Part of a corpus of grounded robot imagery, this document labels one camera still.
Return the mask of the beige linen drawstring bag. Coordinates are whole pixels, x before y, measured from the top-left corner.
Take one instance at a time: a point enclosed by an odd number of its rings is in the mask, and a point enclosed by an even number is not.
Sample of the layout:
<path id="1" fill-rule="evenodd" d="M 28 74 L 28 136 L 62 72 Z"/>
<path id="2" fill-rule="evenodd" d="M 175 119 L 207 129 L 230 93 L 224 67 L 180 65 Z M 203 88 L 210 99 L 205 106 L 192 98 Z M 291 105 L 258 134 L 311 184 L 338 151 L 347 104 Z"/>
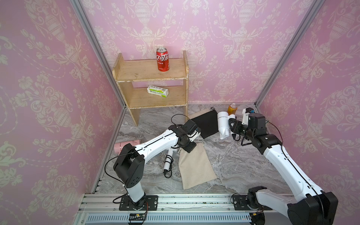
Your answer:
<path id="1" fill-rule="evenodd" d="M 190 153 L 181 149 L 179 171 L 184 190 L 217 179 L 202 143 L 197 143 Z"/>

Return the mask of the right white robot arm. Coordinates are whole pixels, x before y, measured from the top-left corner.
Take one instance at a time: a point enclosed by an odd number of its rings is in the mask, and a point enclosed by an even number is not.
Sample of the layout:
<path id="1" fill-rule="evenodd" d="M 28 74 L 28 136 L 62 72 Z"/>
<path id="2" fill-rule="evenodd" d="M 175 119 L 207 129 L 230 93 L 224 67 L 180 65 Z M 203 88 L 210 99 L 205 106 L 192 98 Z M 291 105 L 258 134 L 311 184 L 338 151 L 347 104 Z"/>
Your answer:
<path id="1" fill-rule="evenodd" d="M 240 136 L 257 148 L 269 160 L 289 186 L 293 197 L 274 193 L 263 186 L 248 190 L 247 204 L 253 210 L 269 207 L 286 216 L 293 225 L 331 225 L 334 222 L 338 199 L 324 192 L 291 158 L 283 139 L 267 131 L 267 121 L 260 113 L 244 114 L 247 122 L 229 118 L 234 136 Z"/>

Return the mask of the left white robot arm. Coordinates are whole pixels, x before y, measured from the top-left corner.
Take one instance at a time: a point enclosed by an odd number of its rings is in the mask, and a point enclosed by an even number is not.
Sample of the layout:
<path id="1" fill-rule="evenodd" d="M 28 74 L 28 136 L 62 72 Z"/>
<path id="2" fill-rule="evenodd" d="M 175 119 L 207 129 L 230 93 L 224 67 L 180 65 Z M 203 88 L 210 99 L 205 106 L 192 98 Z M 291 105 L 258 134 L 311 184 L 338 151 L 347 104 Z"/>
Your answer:
<path id="1" fill-rule="evenodd" d="M 201 134 L 195 122 L 188 120 L 185 124 L 172 124 L 161 135 L 133 146 L 126 144 L 113 165 L 113 170 L 127 191 L 129 202 L 139 210 L 146 206 L 146 194 L 141 186 L 144 167 L 153 157 L 161 152 L 183 149 L 190 153 L 196 147 L 194 140 Z"/>

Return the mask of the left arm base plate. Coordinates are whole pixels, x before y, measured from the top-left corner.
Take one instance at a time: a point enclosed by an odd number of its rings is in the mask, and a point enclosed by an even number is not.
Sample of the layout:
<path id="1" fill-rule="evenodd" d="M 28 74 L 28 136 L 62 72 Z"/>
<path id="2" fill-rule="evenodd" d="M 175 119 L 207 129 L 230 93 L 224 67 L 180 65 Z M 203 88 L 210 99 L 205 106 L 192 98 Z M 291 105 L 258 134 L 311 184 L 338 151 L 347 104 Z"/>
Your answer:
<path id="1" fill-rule="evenodd" d="M 132 199 L 125 195 L 121 198 L 119 211 L 156 211 L 158 208 L 158 196 L 145 195 L 138 202 L 133 202 Z"/>

